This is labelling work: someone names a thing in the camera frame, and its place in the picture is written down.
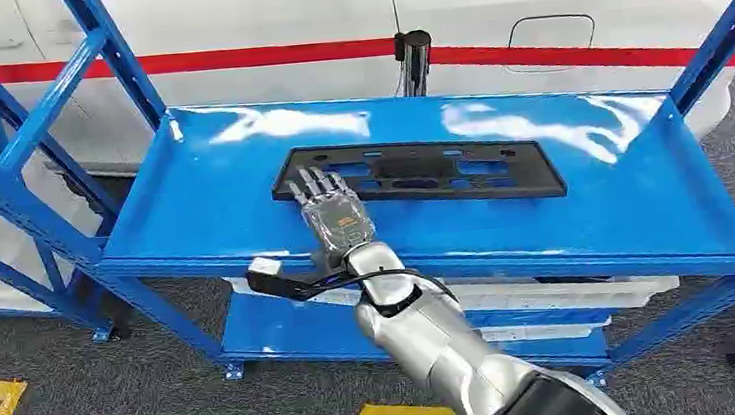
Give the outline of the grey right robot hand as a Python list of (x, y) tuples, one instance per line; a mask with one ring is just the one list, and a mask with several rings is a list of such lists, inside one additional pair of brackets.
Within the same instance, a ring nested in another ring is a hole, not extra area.
[(373, 241), (374, 222), (362, 200), (337, 172), (298, 165), (302, 183), (289, 180), (288, 188), (300, 204), (304, 222), (321, 244), (321, 265), (335, 269), (353, 248)]

